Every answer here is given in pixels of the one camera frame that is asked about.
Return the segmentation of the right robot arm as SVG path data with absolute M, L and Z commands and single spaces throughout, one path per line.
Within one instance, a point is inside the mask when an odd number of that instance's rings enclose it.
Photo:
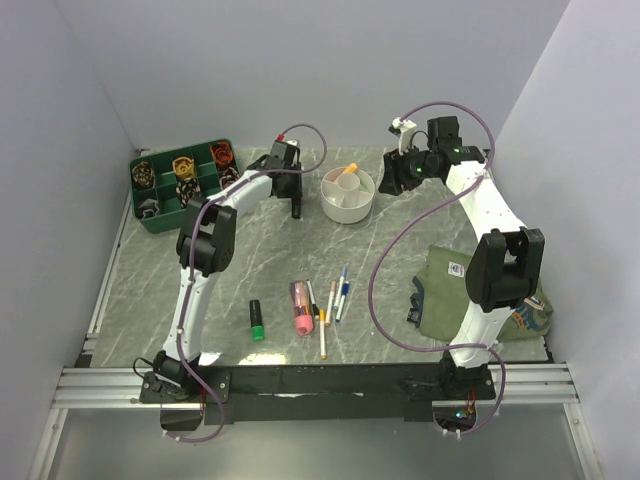
M 490 384 L 490 349 L 511 313 L 536 292 L 545 238 L 511 211 L 490 176 L 488 158 L 464 145 L 456 117 L 428 120 L 424 150 L 413 144 L 414 122 L 396 118 L 389 130 L 399 142 L 383 157 L 379 192 L 399 195 L 438 178 L 460 202 L 477 238 L 465 272 L 469 304 L 452 349 L 439 362 L 441 392 L 460 398 Z

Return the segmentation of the black green highlighter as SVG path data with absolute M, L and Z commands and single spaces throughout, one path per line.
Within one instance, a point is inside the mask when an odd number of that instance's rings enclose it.
M 257 299 L 251 300 L 249 302 L 249 309 L 252 339 L 256 342 L 263 341 L 265 339 L 265 331 L 260 301 Z

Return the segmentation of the pink yellow highlighter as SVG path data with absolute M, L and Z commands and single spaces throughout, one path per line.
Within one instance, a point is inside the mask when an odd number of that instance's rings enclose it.
M 351 163 L 343 170 L 343 174 L 351 174 L 358 171 L 358 165 L 356 163 Z

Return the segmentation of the white round divided container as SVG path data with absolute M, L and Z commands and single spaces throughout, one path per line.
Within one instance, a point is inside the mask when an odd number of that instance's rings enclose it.
M 376 185 L 365 171 L 358 169 L 355 173 L 343 174 L 345 168 L 334 168 L 323 177 L 321 205 L 329 219 L 349 225 L 362 221 L 369 214 Z M 359 191 L 360 182 L 367 185 L 369 193 Z

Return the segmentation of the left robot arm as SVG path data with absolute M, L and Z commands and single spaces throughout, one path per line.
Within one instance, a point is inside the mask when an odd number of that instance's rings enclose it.
M 180 291 L 169 334 L 152 362 L 164 389 L 176 401 L 193 399 L 200 388 L 195 370 L 213 287 L 233 258 L 237 221 L 270 197 L 291 201 L 291 216 L 302 213 L 300 147 L 278 138 L 271 151 L 250 164 L 237 181 L 217 194 L 191 199 L 176 244 Z

